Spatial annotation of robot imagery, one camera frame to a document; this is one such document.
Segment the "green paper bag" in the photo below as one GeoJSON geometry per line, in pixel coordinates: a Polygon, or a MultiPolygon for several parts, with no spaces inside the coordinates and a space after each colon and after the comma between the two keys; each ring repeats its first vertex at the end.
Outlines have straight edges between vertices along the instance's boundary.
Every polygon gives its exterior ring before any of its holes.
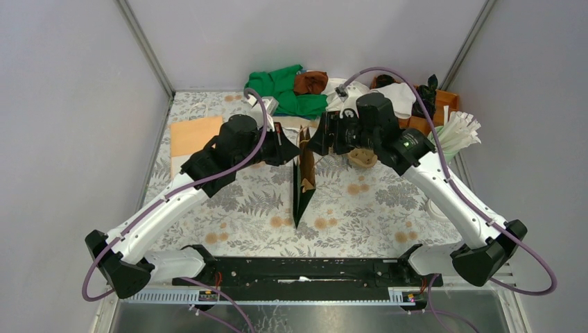
{"type": "Polygon", "coordinates": [[[315,159],[309,148],[311,133],[308,127],[300,126],[297,144],[300,154],[293,163],[293,221],[298,228],[302,217],[316,191],[315,159]]]}

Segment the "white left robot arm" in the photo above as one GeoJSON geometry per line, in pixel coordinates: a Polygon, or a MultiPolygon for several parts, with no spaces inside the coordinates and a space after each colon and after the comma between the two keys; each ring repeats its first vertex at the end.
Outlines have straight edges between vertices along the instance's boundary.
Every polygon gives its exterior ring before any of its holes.
{"type": "Polygon", "coordinates": [[[121,299],[161,280],[188,277],[199,285],[209,284],[215,267],[202,246],[163,252],[153,252],[150,247],[189,210],[234,182],[241,169],[260,162],[278,167],[299,153],[279,122],[267,126],[244,114],[230,117],[147,206],[118,227],[108,232],[93,230],[85,237],[93,262],[83,282],[83,298],[98,299],[87,292],[96,269],[110,285],[110,292],[121,299]]]}

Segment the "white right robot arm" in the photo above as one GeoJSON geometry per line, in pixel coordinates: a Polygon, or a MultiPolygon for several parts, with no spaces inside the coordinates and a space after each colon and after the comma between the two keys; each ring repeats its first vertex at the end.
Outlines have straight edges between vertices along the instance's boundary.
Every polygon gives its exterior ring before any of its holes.
{"type": "Polygon", "coordinates": [[[375,92],[361,96],[356,108],[324,112],[307,144],[319,155],[343,155],[366,148],[398,176],[414,184],[453,223],[462,239],[443,246],[420,246],[397,268],[401,282],[414,286],[425,275],[459,275],[482,287],[513,256],[527,227],[493,212],[471,190],[444,171],[434,145],[418,129],[403,129],[392,101],[375,92]]]}

